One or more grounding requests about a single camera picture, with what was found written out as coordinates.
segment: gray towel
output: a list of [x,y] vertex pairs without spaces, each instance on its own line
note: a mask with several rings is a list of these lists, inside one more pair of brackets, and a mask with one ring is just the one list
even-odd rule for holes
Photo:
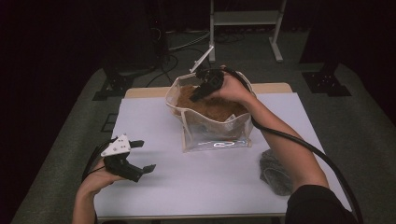
[[291,195],[291,179],[285,168],[277,160],[272,149],[262,153],[260,167],[262,170],[260,179],[265,181],[275,194],[281,196]]

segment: clear plastic bag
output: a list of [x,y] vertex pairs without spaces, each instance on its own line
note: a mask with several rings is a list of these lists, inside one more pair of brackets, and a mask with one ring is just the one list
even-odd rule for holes
[[[247,82],[250,92],[250,82],[245,76],[238,74]],[[177,106],[180,89],[183,86],[198,86],[202,81],[195,74],[178,77],[169,91],[166,93],[165,102],[174,115],[182,124],[182,148],[184,152],[220,149],[230,147],[251,147],[248,138],[253,125],[250,114],[245,113],[238,117],[231,116],[224,122],[209,119],[204,115],[189,108]]]

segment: white table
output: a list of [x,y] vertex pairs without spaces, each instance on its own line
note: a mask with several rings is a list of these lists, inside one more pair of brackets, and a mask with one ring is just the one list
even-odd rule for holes
[[[126,133],[130,141],[144,140],[143,147],[133,148],[128,161],[138,167],[157,166],[138,183],[119,181],[103,189],[94,201],[99,219],[285,214],[289,196],[275,195],[260,180],[260,157],[269,147],[257,129],[250,135],[252,147],[183,153],[182,125],[171,115],[164,98],[156,94],[128,98],[128,94],[121,102],[113,137]],[[297,93],[258,93],[258,97],[307,142],[322,150]],[[321,159],[318,162],[331,189],[351,210],[333,171]]]

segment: brown material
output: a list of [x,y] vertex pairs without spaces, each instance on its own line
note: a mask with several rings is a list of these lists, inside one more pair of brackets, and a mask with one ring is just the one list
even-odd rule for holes
[[192,109],[209,119],[224,122],[232,114],[236,117],[246,114],[248,111],[240,104],[221,98],[201,99],[197,102],[190,100],[195,87],[186,85],[180,88],[180,96],[177,99],[177,107]]

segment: white shelf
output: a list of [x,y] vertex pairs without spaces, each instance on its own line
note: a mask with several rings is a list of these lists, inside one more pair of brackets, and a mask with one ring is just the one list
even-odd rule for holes
[[215,12],[214,25],[276,24],[278,10]]

